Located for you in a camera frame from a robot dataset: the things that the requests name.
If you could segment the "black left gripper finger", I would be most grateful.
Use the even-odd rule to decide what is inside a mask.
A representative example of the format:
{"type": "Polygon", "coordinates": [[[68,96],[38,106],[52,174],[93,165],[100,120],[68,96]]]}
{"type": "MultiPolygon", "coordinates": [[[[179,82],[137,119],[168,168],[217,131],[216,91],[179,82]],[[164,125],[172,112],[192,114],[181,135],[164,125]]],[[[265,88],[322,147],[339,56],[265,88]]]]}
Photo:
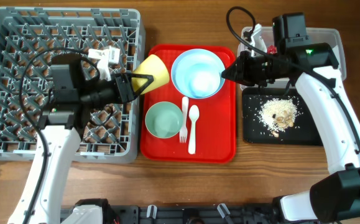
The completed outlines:
{"type": "Polygon", "coordinates": [[[141,95],[154,81],[153,76],[132,76],[131,87],[136,95],[141,95]]]}
{"type": "Polygon", "coordinates": [[[129,78],[141,78],[146,80],[153,80],[154,77],[152,75],[145,75],[145,74],[137,74],[137,73],[126,73],[129,78]]]}

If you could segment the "yellow plastic cup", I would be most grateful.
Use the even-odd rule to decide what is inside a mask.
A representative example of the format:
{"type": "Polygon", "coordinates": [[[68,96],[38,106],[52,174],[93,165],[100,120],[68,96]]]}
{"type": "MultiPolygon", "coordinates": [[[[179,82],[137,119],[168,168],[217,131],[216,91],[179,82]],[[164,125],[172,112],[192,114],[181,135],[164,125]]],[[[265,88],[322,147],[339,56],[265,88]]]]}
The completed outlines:
{"type": "Polygon", "coordinates": [[[156,55],[148,56],[134,71],[138,75],[152,75],[154,81],[141,93],[155,90],[170,81],[170,74],[164,62],[156,55]]]}

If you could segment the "red sauce packet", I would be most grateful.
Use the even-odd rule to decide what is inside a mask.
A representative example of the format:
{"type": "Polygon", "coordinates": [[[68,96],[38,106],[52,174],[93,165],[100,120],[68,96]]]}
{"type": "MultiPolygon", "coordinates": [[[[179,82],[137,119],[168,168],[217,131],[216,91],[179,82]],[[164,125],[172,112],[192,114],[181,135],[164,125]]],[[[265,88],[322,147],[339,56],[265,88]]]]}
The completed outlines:
{"type": "Polygon", "coordinates": [[[277,53],[277,49],[274,45],[270,45],[268,48],[267,48],[267,53],[268,54],[276,54],[277,53]]]}

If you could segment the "rice and peanut shells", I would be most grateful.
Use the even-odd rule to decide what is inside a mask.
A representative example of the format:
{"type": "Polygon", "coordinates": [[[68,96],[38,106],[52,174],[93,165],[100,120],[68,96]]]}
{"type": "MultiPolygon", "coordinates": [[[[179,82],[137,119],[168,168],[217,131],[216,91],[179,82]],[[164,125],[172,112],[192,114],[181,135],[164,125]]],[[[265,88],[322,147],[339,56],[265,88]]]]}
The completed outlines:
{"type": "Polygon", "coordinates": [[[270,136],[278,138],[280,133],[295,126],[298,116],[297,104],[292,98],[273,98],[257,108],[257,118],[270,136]]]}

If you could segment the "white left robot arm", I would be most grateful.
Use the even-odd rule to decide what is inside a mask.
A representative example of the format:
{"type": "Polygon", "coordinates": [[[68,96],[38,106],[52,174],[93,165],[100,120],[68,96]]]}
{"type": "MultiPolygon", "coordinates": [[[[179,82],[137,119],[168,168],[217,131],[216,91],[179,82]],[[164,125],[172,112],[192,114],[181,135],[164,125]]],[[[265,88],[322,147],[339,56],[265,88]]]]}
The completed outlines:
{"type": "Polygon", "coordinates": [[[128,103],[168,82],[161,59],[150,55],[132,73],[86,80],[80,54],[52,59],[53,95],[40,115],[37,150],[20,202],[9,223],[58,223],[63,191],[90,112],[111,103],[128,103]]]}

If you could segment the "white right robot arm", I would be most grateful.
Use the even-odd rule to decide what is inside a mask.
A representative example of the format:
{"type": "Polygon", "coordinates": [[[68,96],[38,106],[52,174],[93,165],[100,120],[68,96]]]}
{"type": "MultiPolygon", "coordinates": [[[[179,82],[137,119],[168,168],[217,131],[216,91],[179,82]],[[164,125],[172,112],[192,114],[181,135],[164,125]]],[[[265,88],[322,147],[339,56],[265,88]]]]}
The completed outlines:
{"type": "Polygon", "coordinates": [[[344,90],[329,44],[314,44],[301,12],[272,21],[275,54],[251,44],[251,29],[238,37],[246,46],[221,75],[244,86],[288,78],[312,115],[326,153],[329,176],[298,194],[276,197],[277,222],[340,222],[360,217],[360,123],[344,90]]]}

